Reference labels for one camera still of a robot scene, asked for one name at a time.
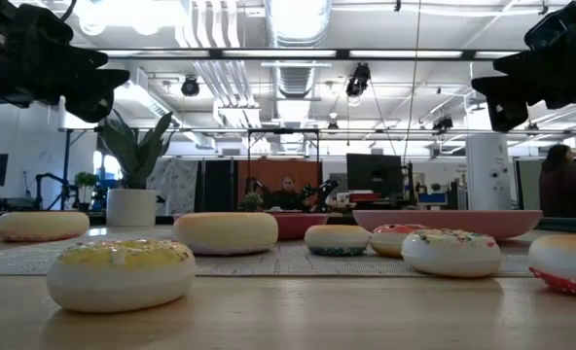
red bowl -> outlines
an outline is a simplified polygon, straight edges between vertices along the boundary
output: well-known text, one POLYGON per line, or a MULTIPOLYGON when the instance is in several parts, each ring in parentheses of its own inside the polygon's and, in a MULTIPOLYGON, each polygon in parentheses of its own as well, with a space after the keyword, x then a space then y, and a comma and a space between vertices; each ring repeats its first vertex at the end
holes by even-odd
POLYGON ((411 223, 484 233, 495 239, 531 231, 542 215, 540 210, 353 210, 357 224, 370 232, 381 225, 411 223))
POLYGON ((308 213, 272 213, 277 220, 279 227, 278 240, 304 239, 308 228, 315 225, 327 224, 327 214, 308 214, 308 213))

wooden table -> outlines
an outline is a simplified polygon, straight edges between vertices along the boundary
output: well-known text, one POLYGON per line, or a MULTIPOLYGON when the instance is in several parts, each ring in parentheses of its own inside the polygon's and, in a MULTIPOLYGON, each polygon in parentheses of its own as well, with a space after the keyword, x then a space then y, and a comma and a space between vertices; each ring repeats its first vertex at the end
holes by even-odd
POLYGON ((0 276, 0 349, 576 350, 576 297, 533 278, 200 277, 161 307, 84 315, 44 277, 0 276))

woven mat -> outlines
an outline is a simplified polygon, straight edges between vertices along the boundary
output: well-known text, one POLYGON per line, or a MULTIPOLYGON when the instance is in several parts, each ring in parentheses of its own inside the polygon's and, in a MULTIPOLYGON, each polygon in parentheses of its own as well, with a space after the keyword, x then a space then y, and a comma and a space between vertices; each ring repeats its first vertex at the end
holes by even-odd
MULTIPOLYGON (((0 275, 46 275, 56 256, 76 242, 131 238, 165 238, 168 231, 83 236, 65 241, 0 251, 0 275)), ((497 276, 525 277, 527 247, 501 246, 504 260, 497 276)), ((364 256, 321 257, 311 254, 303 241, 278 242, 268 252, 234 257, 196 257, 198 276, 387 276, 422 277, 402 260, 378 256, 370 248, 364 256)))

donut toy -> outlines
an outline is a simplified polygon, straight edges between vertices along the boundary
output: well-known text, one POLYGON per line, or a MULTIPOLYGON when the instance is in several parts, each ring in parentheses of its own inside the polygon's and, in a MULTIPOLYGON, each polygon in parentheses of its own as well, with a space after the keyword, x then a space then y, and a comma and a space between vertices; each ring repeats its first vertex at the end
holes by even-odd
POLYGON ((275 218, 266 213, 196 213, 179 217, 173 236, 196 255, 264 252, 277 242, 275 218))
POLYGON ((0 217, 0 237, 5 241, 45 242, 78 237, 90 228, 81 212, 14 212, 0 217))
POLYGON ((346 257, 364 254, 370 234, 359 226, 317 225, 307 229, 306 245, 312 254, 346 257))
POLYGON ((484 277, 502 261, 493 237, 453 229, 419 229, 403 242, 402 255, 415 270, 448 277, 484 277))
POLYGON ((423 225, 382 225, 373 231, 370 246, 379 255, 388 258, 403 258, 401 250, 403 241, 417 229, 426 229, 423 225))
POLYGON ((78 243, 54 261, 46 283, 62 308, 121 312, 160 305, 185 295, 195 278, 195 258, 168 240, 78 243))
POLYGON ((576 295, 576 234, 541 237, 528 251, 530 271, 550 288, 576 295))

computer monitor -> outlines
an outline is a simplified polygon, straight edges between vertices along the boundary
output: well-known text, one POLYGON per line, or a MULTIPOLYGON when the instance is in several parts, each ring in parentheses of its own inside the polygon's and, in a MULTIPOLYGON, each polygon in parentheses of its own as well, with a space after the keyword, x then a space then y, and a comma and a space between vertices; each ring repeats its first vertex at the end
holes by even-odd
POLYGON ((404 193, 403 165, 398 156, 347 154, 346 170, 350 191, 370 190, 381 198, 404 193))

